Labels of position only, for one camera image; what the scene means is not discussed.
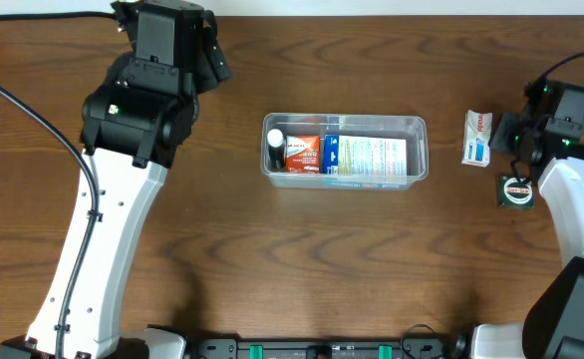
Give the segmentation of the white Panadol box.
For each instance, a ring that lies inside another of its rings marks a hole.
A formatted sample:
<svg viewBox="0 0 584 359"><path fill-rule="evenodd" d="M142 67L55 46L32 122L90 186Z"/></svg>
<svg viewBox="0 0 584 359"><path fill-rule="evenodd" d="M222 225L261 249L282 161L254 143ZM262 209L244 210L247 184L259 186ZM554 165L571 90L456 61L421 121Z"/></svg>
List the white Panadol box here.
<svg viewBox="0 0 584 359"><path fill-rule="evenodd" d="M461 160L464 165L482 168L489 165L491 125L492 113L466 112Z"/></svg>

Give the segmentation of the green round tin box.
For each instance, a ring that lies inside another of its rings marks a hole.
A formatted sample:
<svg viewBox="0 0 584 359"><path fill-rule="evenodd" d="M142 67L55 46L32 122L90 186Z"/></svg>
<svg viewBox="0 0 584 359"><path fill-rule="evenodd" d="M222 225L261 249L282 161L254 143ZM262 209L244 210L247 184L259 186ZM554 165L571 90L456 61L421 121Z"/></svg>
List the green round tin box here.
<svg viewBox="0 0 584 359"><path fill-rule="evenodd" d="M534 193L529 183L523 183L515 177L500 176L496 186L499 207L515 209L534 208Z"/></svg>

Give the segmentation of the black bottle with white cap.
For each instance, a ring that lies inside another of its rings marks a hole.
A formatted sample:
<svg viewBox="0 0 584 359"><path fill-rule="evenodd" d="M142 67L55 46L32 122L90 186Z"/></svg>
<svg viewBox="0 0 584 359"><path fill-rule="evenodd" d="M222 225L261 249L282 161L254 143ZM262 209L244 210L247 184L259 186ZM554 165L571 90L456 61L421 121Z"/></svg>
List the black bottle with white cap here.
<svg viewBox="0 0 584 359"><path fill-rule="evenodd" d="M266 134L268 160L273 171L285 169L286 138L279 129L271 129Z"/></svg>

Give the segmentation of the red orange medicine box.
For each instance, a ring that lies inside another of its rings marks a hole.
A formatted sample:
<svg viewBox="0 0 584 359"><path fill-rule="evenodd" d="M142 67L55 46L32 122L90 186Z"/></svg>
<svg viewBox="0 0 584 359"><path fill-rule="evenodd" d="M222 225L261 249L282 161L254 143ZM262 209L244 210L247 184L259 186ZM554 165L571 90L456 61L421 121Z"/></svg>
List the red orange medicine box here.
<svg viewBox="0 0 584 359"><path fill-rule="evenodd" d="M320 172L320 137L288 136L286 139L286 172L318 174Z"/></svg>

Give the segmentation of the clear plastic container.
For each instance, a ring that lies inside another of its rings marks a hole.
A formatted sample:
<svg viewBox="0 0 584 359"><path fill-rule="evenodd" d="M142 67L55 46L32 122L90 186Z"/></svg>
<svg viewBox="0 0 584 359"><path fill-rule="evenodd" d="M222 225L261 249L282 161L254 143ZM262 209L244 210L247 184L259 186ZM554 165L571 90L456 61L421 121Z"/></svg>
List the clear plastic container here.
<svg viewBox="0 0 584 359"><path fill-rule="evenodd" d="M429 173L416 116L271 113L261 169L279 187L406 190Z"/></svg>

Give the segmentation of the blue KoolFever box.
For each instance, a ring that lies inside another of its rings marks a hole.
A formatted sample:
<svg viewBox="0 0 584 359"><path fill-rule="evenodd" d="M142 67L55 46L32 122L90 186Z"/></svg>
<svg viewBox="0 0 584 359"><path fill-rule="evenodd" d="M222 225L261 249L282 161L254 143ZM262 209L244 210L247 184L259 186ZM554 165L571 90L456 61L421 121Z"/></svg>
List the blue KoolFever box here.
<svg viewBox="0 0 584 359"><path fill-rule="evenodd" d="M407 141L327 135L323 173L347 186L404 186L408 179Z"/></svg>

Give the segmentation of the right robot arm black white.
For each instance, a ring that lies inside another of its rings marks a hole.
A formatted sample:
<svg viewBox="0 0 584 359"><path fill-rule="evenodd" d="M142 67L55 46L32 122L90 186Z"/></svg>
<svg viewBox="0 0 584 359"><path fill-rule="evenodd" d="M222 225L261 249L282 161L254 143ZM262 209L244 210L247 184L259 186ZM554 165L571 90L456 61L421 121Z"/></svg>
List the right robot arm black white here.
<svg viewBox="0 0 584 359"><path fill-rule="evenodd" d="M584 358L584 87L538 78L522 113L506 113L492 146L530 169L549 208L563 268L520 324L475 326L448 358Z"/></svg>

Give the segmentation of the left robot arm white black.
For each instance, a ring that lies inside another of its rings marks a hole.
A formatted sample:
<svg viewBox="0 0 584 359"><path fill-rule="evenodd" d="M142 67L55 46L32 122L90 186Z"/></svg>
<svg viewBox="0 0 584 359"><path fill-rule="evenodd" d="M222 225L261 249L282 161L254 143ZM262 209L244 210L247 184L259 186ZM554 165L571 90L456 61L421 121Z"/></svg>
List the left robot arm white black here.
<svg viewBox="0 0 584 359"><path fill-rule="evenodd" d="M229 79L214 14L187 1L115 2L131 50L82 108L82 171L54 279L26 334L1 358L184 358L186 338L151 326L121 330L132 262L148 211L198 98Z"/></svg>

